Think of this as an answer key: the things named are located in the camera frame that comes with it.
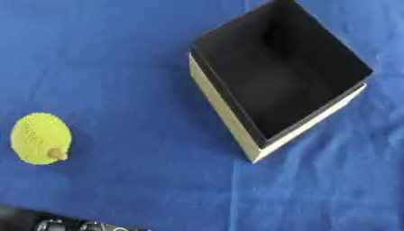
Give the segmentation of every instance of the open box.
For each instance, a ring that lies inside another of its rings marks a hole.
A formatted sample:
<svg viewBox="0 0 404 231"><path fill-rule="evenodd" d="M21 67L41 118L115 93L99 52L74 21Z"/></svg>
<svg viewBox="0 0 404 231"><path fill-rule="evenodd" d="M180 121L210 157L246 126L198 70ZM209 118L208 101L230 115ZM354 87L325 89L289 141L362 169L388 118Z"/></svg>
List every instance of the open box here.
<svg viewBox="0 0 404 231"><path fill-rule="evenodd" d="M191 75L252 162L345 106L372 70L292 0L196 39Z"/></svg>

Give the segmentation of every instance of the yellow ball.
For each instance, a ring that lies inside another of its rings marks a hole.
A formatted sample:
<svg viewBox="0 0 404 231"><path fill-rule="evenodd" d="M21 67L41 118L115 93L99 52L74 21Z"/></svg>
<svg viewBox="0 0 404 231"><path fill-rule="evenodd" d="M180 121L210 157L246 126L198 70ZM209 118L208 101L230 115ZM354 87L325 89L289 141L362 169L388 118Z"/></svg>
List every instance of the yellow ball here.
<svg viewBox="0 0 404 231"><path fill-rule="evenodd" d="M55 115L29 114L15 124L11 146L21 160L31 164L50 164L67 159L71 144L69 128Z"/></svg>

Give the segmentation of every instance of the blue fabric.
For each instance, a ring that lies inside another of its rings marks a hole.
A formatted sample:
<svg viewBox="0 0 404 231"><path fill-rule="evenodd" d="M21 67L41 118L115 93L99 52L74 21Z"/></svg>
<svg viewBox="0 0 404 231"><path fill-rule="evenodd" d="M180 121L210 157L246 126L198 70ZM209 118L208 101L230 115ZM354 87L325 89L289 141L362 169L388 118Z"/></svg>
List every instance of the blue fabric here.
<svg viewBox="0 0 404 231"><path fill-rule="evenodd" d="M0 201L158 231L404 229L404 2L300 2L376 71L251 165L187 50L259 0L0 0ZM14 122L37 111L71 127L67 162L10 149Z"/></svg>

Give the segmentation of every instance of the black object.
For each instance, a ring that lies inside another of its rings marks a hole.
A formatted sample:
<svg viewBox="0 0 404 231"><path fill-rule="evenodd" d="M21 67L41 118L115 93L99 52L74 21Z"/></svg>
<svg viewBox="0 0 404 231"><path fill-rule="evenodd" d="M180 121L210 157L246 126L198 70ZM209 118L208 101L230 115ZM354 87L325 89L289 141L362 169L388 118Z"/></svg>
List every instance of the black object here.
<svg viewBox="0 0 404 231"><path fill-rule="evenodd" d="M0 205L1 231L151 231Z"/></svg>
<svg viewBox="0 0 404 231"><path fill-rule="evenodd" d="M372 73L291 0L259 7L199 37L191 68L193 61L260 150L353 94ZM226 123L237 138L234 121Z"/></svg>

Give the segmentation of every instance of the blue cloth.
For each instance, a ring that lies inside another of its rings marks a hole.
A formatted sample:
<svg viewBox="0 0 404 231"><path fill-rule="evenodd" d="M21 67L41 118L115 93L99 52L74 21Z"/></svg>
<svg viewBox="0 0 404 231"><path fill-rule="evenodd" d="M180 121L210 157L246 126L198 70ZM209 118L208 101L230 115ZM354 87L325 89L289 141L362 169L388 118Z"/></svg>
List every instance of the blue cloth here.
<svg viewBox="0 0 404 231"><path fill-rule="evenodd" d="M259 0L0 0L0 201L158 231L404 229L404 2L299 2L375 74L252 165L187 52ZM10 149L31 112L71 127L67 162L31 166Z"/></svg>

